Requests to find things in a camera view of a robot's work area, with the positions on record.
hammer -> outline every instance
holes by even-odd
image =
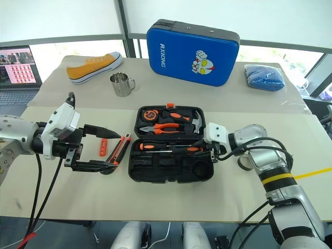
[[[195,125],[195,129],[194,129],[194,133],[199,134],[199,129],[202,127],[202,118],[201,115],[198,113],[198,111],[196,111],[197,114],[197,119],[194,118],[190,118],[190,117],[185,117],[183,115],[180,115],[178,113],[171,113],[171,112],[163,112],[163,117],[167,118],[170,117],[172,119],[174,119],[174,121],[177,121],[179,123],[192,123],[193,125]]]

circular cutout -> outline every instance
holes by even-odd
[[[192,165],[192,173],[198,179],[209,179],[212,174],[211,165],[205,161],[196,161]]]
[[[246,171],[250,171],[254,168],[251,162],[249,161],[248,155],[242,155],[241,157],[238,158],[238,166]]]

table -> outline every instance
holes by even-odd
[[[28,107],[22,118],[46,121],[54,107]],[[132,132],[137,110],[77,108],[79,126],[105,126],[119,134]],[[207,122],[224,125],[230,132],[258,123],[269,136],[279,139],[294,155],[293,174],[300,175],[326,167],[332,161],[332,142],[317,118],[308,114],[205,112]],[[82,141],[81,160],[99,158],[100,139],[87,136]],[[117,143],[111,140],[108,153]],[[215,164],[214,176],[206,182],[190,184],[137,183],[128,176],[127,152],[121,166],[111,175],[73,172],[62,167],[41,218],[74,220],[169,220],[239,222],[265,202],[265,191],[254,171],[243,171],[236,158]],[[40,206],[57,161],[42,157]],[[332,171],[301,178],[303,186],[322,220],[332,220]],[[29,217],[37,181],[34,156],[19,156],[0,188],[0,215]],[[255,215],[257,222],[271,207]]]
[[[140,106],[172,102],[176,105],[199,106],[205,112],[311,113],[282,70],[286,89],[268,92],[248,87],[244,65],[254,63],[236,62],[226,84],[212,87],[158,75],[152,71],[147,59],[124,58],[115,70],[103,73],[83,85],[75,85],[69,80],[65,68],[82,65],[86,58],[66,56],[43,83],[29,106],[60,106],[68,92],[73,91],[76,106],[87,108],[138,109]],[[277,63],[261,64],[281,68]],[[114,94],[109,76],[115,72],[126,73],[135,79],[136,89],[131,95],[121,98]]]

pliers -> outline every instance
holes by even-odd
[[[155,135],[160,135],[163,133],[179,133],[180,131],[163,131],[164,128],[179,128],[178,123],[157,123],[154,126],[146,126],[140,128],[141,131],[149,132],[153,131]]]

yellow stripe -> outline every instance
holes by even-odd
[[[293,177],[293,175],[290,174],[290,173],[275,175],[275,176],[266,178],[265,180],[261,181],[261,183],[266,184],[266,183],[269,183],[269,182],[272,182],[272,181],[275,181],[275,180],[279,180],[279,179],[282,179],[282,178],[287,178],[287,177]]]
[[[331,168],[326,168],[326,169],[323,169],[323,170],[313,171],[313,172],[310,172],[310,173],[307,173],[307,174],[297,175],[294,178],[295,179],[305,178],[305,177],[309,177],[309,176],[312,176],[312,175],[322,174],[322,173],[325,173],[325,172],[328,172],[328,171],[332,171],[332,167]]]

